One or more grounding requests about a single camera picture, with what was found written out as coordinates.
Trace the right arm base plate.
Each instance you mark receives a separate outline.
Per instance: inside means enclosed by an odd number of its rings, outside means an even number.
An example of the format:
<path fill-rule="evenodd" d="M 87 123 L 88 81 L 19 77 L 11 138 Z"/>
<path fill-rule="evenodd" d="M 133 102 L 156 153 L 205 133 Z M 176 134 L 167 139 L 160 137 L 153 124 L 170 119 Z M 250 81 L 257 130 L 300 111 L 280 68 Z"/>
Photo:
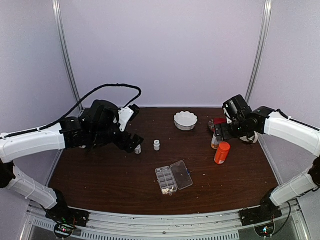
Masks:
<path fill-rule="evenodd" d="M 267 212 L 261 206 L 244 208 L 239 211 L 239 216 L 243 227 L 264 222 L 272 222 L 274 219 L 280 218 L 282 215 L 283 214 L 279 209 L 273 210 L 272 212 Z"/>

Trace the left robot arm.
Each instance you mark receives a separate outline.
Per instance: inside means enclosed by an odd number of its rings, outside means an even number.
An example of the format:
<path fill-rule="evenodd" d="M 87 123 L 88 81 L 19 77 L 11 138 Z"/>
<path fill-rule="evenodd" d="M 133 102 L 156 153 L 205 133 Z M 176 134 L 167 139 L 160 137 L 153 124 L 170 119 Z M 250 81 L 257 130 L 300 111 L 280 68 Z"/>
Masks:
<path fill-rule="evenodd" d="M 72 218 L 63 194 L 23 173 L 14 161 L 45 152 L 75 148 L 90 150 L 114 144 L 132 153 L 144 139 L 127 131 L 128 124 L 139 114 L 140 108 L 122 108 L 105 100 L 95 100 L 90 108 L 78 116 L 63 117 L 52 126 L 0 135 L 0 187 L 16 191 L 26 199 L 40 204 L 61 222 Z"/>

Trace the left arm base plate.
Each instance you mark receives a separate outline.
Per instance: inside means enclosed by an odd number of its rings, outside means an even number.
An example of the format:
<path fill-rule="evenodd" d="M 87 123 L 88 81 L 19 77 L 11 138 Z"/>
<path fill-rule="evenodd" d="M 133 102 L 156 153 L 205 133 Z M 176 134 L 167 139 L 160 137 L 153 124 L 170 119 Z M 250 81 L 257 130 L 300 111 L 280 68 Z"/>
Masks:
<path fill-rule="evenodd" d="M 67 224 L 72 227 L 86 227 L 90 216 L 88 211 L 69 207 L 54 207 L 52 209 L 43 208 L 43 210 L 45 211 L 45 216 L 48 219 L 51 219 L 56 223 Z"/>

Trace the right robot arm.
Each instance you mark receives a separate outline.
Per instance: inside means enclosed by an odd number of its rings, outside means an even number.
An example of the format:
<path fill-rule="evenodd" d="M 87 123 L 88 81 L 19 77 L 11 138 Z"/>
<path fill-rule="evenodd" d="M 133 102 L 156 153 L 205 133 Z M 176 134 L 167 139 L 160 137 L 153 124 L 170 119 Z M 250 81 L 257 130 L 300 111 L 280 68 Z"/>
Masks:
<path fill-rule="evenodd" d="M 240 139 L 252 144 L 256 135 L 267 135 L 300 147 L 315 156 L 312 165 L 291 180 L 270 190 L 256 210 L 259 220 L 268 220 L 283 204 L 320 188 L 320 129 L 295 120 L 280 109 L 261 106 L 252 110 L 238 94 L 222 105 L 226 121 L 215 125 L 217 139 Z"/>

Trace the clear plastic pill organizer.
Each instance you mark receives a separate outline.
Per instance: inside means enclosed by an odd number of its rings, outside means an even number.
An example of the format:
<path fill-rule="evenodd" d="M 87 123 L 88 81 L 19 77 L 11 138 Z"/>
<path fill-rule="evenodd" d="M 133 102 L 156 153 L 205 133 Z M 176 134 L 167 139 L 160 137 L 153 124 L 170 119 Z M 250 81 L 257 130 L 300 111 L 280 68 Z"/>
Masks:
<path fill-rule="evenodd" d="M 173 163 L 170 166 L 156 168 L 155 175 L 161 193 L 163 188 L 174 186 L 176 188 L 176 191 L 174 193 L 176 193 L 177 191 L 184 190 L 193 185 L 193 180 L 191 178 L 190 172 L 183 160 Z"/>

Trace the orange pill bottle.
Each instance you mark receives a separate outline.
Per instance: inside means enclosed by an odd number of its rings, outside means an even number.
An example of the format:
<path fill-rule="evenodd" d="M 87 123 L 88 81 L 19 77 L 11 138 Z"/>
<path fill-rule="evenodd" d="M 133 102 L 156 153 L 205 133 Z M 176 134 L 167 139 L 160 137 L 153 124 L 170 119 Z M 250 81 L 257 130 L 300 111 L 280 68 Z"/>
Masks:
<path fill-rule="evenodd" d="M 230 152 L 230 149 L 231 149 L 231 146 L 229 143 L 225 141 L 220 142 L 214 156 L 214 162 L 217 165 L 222 165 L 226 161 L 228 154 Z"/>

